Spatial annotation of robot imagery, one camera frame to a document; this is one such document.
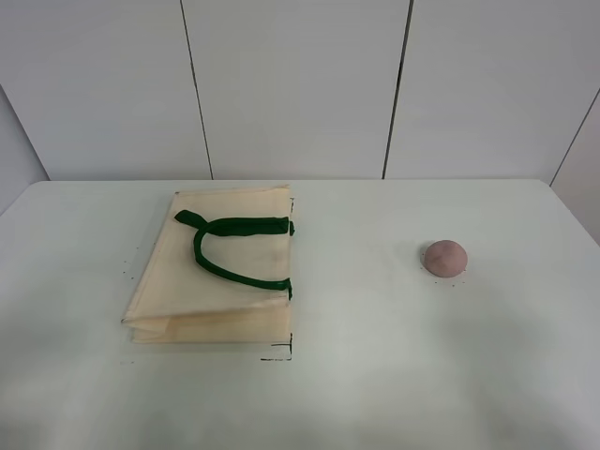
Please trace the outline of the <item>cream linen bag green handles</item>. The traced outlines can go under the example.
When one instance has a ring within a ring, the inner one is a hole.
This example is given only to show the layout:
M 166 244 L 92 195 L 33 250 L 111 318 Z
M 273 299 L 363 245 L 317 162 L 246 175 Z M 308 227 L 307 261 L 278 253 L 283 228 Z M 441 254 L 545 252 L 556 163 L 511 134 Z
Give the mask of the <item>cream linen bag green handles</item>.
M 287 186 L 178 191 L 122 318 L 137 343 L 286 342 Z

